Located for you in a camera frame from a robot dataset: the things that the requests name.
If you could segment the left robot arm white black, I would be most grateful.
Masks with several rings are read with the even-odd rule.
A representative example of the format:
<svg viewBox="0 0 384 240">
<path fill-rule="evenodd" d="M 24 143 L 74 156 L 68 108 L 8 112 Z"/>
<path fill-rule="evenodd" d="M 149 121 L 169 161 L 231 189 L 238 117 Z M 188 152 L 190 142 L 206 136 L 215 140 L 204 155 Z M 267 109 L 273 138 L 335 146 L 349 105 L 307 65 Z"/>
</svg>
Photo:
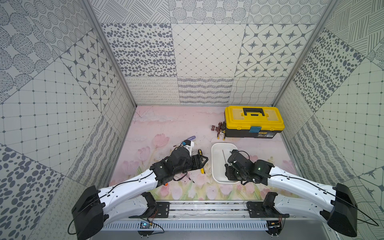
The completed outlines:
<svg viewBox="0 0 384 240">
<path fill-rule="evenodd" d="M 72 208 L 73 234 L 87 240 L 114 221 L 153 216 L 157 203 L 151 191 L 174 181 L 175 175 L 202 169 L 208 161 L 201 153 L 192 155 L 188 146 L 178 147 L 136 177 L 112 187 L 88 187 Z"/>
</svg>

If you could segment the black yellow oval-grip screwdriver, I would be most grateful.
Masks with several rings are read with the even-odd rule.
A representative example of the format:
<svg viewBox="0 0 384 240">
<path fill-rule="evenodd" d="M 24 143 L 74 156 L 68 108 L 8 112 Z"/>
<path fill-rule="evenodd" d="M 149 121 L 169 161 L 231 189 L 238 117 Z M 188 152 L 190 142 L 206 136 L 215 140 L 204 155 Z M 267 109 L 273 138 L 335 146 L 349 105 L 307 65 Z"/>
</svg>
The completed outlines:
<svg viewBox="0 0 384 240">
<path fill-rule="evenodd" d="M 198 154 L 199 154 L 199 155 L 203 155 L 203 152 L 202 152 L 201 149 L 198 150 Z M 206 174 L 204 168 L 201 168 L 201 173 L 202 173 L 203 175 Z"/>
</svg>

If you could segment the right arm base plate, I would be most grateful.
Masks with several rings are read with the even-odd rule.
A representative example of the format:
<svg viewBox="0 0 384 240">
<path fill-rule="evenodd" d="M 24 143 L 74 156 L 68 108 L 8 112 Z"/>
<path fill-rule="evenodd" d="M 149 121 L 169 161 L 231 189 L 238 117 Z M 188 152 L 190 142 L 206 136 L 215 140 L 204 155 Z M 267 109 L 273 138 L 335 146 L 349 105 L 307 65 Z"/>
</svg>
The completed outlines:
<svg viewBox="0 0 384 240">
<path fill-rule="evenodd" d="M 246 203 L 247 210 L 250 218 L 289 218 L 289 214 L 280 213 L 273 204 L 264 205 L 263 202 L 252 202 Z"/>
</svg>

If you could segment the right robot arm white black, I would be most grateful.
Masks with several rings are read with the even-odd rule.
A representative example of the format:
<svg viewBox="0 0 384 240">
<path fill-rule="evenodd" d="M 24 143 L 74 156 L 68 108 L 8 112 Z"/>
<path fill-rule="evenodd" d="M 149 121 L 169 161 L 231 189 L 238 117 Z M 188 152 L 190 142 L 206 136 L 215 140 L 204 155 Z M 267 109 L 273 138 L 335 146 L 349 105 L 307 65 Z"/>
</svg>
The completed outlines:
<svg viewBox="0 0 384 240">
<path fill-rule="evenodd" d="M 275 192 L 267 193 L 263 202 L 266 212 L 280 215 L 299 215 L 326 223 L 334 231 L 356 237 L 358 231 L 358 205 L 349 187 L 316 183 L 288 173 L 274 164 L 257 160 L 252 162 L 243 151 L 225 151 L 225 176 L 229 181 L 262 184 L 286 190 L 299 196 L 289 199 Z"/>
</svg>

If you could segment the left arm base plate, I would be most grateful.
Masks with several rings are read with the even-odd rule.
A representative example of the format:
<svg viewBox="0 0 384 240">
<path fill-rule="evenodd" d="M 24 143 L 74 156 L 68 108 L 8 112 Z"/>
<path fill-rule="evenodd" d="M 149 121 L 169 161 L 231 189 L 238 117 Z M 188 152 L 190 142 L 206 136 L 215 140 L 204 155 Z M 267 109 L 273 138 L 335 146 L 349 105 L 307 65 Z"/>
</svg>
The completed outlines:
<svg viewBox="0 0 384 240">
<path fill-rule="evenodd" d="M 148 209 L 141 215 L 130 216 L 130 219 L 154 219 L 154 218 L 168 218 L 170 211 L 170 202 L 156 202 L 155 205 L 150 205 Z"/>
</svg>

